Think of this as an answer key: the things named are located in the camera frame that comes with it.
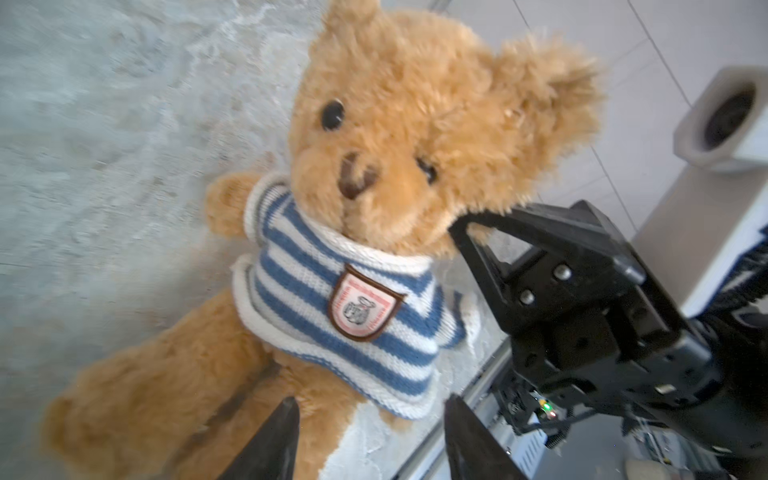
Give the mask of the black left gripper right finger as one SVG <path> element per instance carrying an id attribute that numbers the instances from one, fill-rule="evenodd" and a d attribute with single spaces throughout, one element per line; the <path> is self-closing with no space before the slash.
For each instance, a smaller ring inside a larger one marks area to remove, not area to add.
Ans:
<path id="1" fill-rule="evenodd" d="M 527 479 L 461 397 L 446 400 L 443 419 L 452 480 Z"/>

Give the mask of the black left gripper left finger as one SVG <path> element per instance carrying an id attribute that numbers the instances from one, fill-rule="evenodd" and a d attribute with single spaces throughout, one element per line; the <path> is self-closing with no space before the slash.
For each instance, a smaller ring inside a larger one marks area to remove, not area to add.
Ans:
<path id="1" fill-rule="evenodd" d="M 299 433 L 299 405 L 294 397 L 286 397 L 218 480 L 291 480 Z"/>

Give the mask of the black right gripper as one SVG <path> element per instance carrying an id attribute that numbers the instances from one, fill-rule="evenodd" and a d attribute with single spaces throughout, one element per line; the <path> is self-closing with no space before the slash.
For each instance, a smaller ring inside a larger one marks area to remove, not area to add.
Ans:
<path id="1" fill-rule="evenodd" d="M 469 234 L 489 227 L 531 247 L 500 260 Z M 449 234 L 510 338 L 506 419 L 528 385 L 557 407 L 671 428 L 723 456 L 767 453 L 767 293 L 760 257 L 712 306 L 683 317 L 615 225 L 587 201 L 470 213 Z"/>

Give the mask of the blue white striped knit sweater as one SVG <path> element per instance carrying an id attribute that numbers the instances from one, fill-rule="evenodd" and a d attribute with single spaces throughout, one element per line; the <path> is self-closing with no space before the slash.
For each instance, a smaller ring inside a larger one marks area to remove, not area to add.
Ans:
<path id="1" fill-rule="evenodd" d="M 476 296 L 442 287 L 430 257 L 386 253 L 309 219 L 281 174 L 252 188 L 244 227 L 260 250 L 233 265 L 243 324 L 390 413 L 426 416 L 439 353 L 471 347 L 480 332 Z"/>

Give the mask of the brown plush teddy bear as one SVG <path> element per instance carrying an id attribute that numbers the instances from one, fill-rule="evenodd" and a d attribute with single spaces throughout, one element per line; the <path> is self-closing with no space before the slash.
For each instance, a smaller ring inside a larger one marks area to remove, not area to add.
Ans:
<path id="1" fill-rule="evenodd" d="M 219 177 L 206 221 L 257 255 L 247 197 L 281 174 L 309 219 L 386 253 L 430 257 L 433 270 L 457 252 L 449 228 L 459 217 L 528 203 L 561 158 L 591 142 L 602 100 L 596 62 L 562 41 L 494 51 L 432 12 L 333 1 L 294 101 L 289 171 Z M 233 265 L 221 293 L 83 370 L 47 407 L 45 444 L 74 478 L 214 479 L 286 397 L 300 409 L 299 479 L 319 476 L 361 404 L 397 429 L 416 421 L 254 335 L 237 311 Z"/>

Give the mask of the right green circuit board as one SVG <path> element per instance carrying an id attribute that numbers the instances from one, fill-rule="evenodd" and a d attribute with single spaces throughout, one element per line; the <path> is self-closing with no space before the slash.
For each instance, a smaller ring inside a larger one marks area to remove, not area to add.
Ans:
<path id="1" fill-rule="evenodd" d="M 575 418 L 572 410 L 557 407 L 528 385 L 518 386 L 515 394 L 510 425 L 517 435 L 538 432 L 547 437 L 564 437 L 570 433 Z"/>

